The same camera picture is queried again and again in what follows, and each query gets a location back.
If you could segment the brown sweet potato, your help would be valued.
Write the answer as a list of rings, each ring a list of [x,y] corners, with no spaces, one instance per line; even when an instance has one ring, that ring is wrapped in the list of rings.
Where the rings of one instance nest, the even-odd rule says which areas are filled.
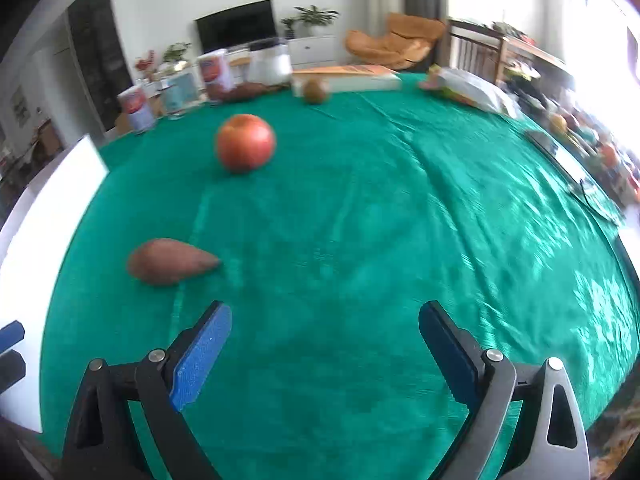
[[[220,266],[218,257],[193,245],[156,238],[140,245],[128,258],[127,270],[151,285],[172,285]]]

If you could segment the green satin tablecloth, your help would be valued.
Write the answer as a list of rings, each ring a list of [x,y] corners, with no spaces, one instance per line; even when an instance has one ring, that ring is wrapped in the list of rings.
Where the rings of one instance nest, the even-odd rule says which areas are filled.
[[[268,122],[277,148],[244,174],[215,134]],[[215,300],[232,332],[184,414],[226,479],[424,479],[457,404],[418,329],[442,304],[484,347],[566,365],[591,424],[639,351],[615,231],[567,191],[512,120],[422,91],[288,92],[205,105],[101,150],[108,175],[68,248],[41,355],[43,442],[62,450],[87,363],[167,346]],[[127,270],[171,238],[220,266],[172,285]]]

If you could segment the red white can left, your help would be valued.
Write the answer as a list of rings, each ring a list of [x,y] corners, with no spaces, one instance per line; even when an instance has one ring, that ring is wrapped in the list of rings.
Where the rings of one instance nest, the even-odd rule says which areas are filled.
[[[145,132],[155,126],[155,116],[141,84],[120,92],[117,99],[122,108],[115,122],[119,134]]]

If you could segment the red white can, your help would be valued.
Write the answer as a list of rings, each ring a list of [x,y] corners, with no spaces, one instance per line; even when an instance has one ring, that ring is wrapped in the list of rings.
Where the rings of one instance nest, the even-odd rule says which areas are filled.
[[[210,102],[222,102],[235,87],[226,49],[204,53],[196,60]]]
[[[155,116],[141,84],[120,92],[117,99],[122,108],[115,122],[119,134],[145,132],[155,126]]]

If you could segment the clear glass jar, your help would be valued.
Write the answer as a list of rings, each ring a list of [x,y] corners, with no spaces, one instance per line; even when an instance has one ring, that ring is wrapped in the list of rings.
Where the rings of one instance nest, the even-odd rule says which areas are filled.
[[[179,119],[185,112],[201,103],[194,76],[179,72],[160,80],[160,102],[169,119]]]

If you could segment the plant with red flowers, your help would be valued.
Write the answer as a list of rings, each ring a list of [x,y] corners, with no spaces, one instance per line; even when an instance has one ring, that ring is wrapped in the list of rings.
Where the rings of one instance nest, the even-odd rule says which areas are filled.
[[[142,80],[150,80],[154,74],[155,51],[149,50],[144,58],[137,58],[134,69]]]

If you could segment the red apple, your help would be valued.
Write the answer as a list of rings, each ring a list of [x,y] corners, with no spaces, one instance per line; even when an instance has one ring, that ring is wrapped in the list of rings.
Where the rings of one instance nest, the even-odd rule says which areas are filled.
[[[215,134],[215,151],[222,166],[235,174],[244,174],[264,166],[277,148],[274,131],[262,118],[236,114],[226,120]]]

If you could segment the dark bookcase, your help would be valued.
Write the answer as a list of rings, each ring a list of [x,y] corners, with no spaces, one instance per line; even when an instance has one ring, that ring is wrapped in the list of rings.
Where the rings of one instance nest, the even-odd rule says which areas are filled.
[[[104,130],[112,130],[122,112],[118,95],[132,86],[112,0],[75,0],[66,14],[89,98]]]

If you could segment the red white can right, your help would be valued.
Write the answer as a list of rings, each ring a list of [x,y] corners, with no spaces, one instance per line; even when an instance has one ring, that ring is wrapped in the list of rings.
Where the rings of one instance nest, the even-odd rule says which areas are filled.
[[[235,87],[226,49],[204,53],[196,60],[210,102],[222,102]]]

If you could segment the black television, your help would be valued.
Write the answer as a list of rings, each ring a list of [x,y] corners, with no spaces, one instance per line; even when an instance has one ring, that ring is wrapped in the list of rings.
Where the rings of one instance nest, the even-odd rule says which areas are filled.
[[[245,46],[277,36],[272,0],[260,0],[208,14],[195,21],[204,53]]]

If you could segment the white snack bag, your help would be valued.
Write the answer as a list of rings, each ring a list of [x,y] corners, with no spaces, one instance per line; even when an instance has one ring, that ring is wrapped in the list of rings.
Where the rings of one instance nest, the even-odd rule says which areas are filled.
[[[487,113],[517,118],[518,109],[513,100],[500,88],[466,70],[432,65],[420,89],[437,92],[446,99],[469,105]]]

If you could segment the white jar black lid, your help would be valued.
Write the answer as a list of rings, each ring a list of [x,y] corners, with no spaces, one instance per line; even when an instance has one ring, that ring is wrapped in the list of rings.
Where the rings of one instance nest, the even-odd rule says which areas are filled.
[[[288,43],[280,37],[271,37],[252,42],[250,64],[248,64],[248,82],[277,86],[288,84],[292,75],[291,55]]]

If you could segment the small green-brown fruit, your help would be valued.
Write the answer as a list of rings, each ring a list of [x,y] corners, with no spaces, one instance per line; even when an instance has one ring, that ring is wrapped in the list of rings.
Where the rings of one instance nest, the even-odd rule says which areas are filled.
[[[320,105],[330,97],[328,83],[323,78],[309,78],[303,85],[303,98],[310,105]]]

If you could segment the wooden chair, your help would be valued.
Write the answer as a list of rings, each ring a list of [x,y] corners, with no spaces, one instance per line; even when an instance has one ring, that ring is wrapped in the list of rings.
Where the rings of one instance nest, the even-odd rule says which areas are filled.
[[[448,66],[498,86],[506,62],[506,37],[490,27],[450,18]]]

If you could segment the small potted plant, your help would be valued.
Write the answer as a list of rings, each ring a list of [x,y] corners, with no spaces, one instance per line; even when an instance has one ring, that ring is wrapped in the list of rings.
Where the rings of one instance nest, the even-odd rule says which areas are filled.
[[[288,40],[294,39],[296,37],[295,27],[297,24],[297,18],[294,18],[294,16],[288,16],[287,18],[282,18],[280,23],[283,26],[285,38]]]

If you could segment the white tv cabinet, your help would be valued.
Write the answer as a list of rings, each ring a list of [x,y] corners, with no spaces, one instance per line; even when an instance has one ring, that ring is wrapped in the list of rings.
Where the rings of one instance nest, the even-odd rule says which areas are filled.
[[[288,40],[286,43],[288,44],[288,53],[294,70],[335,64],[338,51],[335,35],[324,34],[295,38]],[[250,50],[247,48],[235,49],[228,52],[224,57],[229,61],[232,80],[234,82],[244,80],[248,71],[248,63],[250,62]],[[181,72],[187,72],[192,75],[195,87],[198,90],[204,88],[195,58],[180,62],[178,70],[175,70],[174,64],[158,66],[153,79],[156,82],[160,82],[162,79],[177,76]]]

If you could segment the flat white orange box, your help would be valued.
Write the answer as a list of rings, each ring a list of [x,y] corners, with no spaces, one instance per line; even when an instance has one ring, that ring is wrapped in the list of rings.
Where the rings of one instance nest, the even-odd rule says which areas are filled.
[[[394,70],[382,65],[322,66],[294,70],[291,77],[292,91],[303,95],[308,80],[321,79],[331,93],[390,91],[401,88],[401,79]]]

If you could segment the orange lounge chair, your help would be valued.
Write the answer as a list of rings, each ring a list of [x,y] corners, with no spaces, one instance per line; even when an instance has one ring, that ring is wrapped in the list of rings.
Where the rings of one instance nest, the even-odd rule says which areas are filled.
[[[363,63],[408,70],[428,58],[447,30],[442,21],[401,13],[388,14],[386,26],[386,33],[379,37],[350,30],[346,50]]]

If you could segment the potted green plant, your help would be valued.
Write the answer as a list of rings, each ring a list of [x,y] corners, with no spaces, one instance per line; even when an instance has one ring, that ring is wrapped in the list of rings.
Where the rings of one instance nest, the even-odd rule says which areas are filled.
[[[331,26],[341,15],[333,9],[311,6],[296,6],[297,19],[304,25],[306,32],[311,37],[322,35],[324,30]]]

